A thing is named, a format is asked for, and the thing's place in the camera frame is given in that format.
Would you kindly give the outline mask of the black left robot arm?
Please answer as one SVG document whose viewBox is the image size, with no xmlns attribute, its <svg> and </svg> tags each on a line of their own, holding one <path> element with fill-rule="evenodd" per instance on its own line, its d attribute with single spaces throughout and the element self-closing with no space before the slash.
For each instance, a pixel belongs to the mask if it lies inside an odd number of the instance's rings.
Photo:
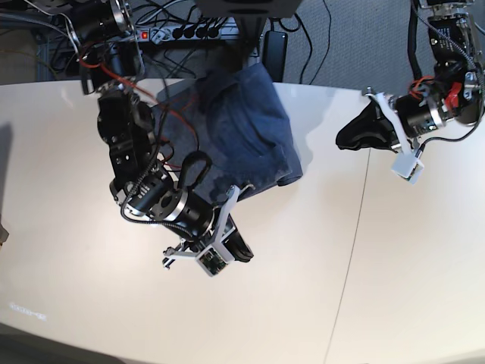
<svg viewBox="0 0 485 364">
<path fill-rule="evenodd" d="M 450 122 L 469 131 L 484 116 L 484 55 L 480 28 L 467 11 L 470 1 L 413 1 L 408 22 L 408 61 L 413 81 L 404 96 L 388 96 L 367 88 L 369 103 L 336 135 L 341 150 L 378 149 L 394 152 L 393 173 L 415 184 L 424 170 L 421 156 L 432 142 L 459 143 L 463 137 L 434 136 Z M 416 57 L 418 23 L 428 31 L 435 65 L 423 74 Z"/>
</svg>

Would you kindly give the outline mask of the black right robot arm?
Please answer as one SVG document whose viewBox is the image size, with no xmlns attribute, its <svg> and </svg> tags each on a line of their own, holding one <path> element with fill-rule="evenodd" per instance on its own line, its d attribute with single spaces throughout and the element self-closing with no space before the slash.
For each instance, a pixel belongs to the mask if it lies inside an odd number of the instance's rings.
<svg viewBox="0 0 485 364">
<path fill-rule="evenodd" d="M 196 187 L 212 166 L 200 149 L 183 159 L 177 178 L 166 168 L 161 150 L 172 143 L 162 131 L 172 108 L 137 83 L 145 67 L 128 2 L 76 4 L 66 26 L 79 56 L 83 92 L 99 97 L 97 129 L 109 148 L 110 191 L 122 218 L 161 225 L 179 237 L 177 246 L 164 251 L 165 267 L 190 259 L 213 277 L 232 262 L 249 262 L 252 251 L 230 214 L 241 189 L 231 186 L 219 206 L 200 197 Z"/>
</svg>

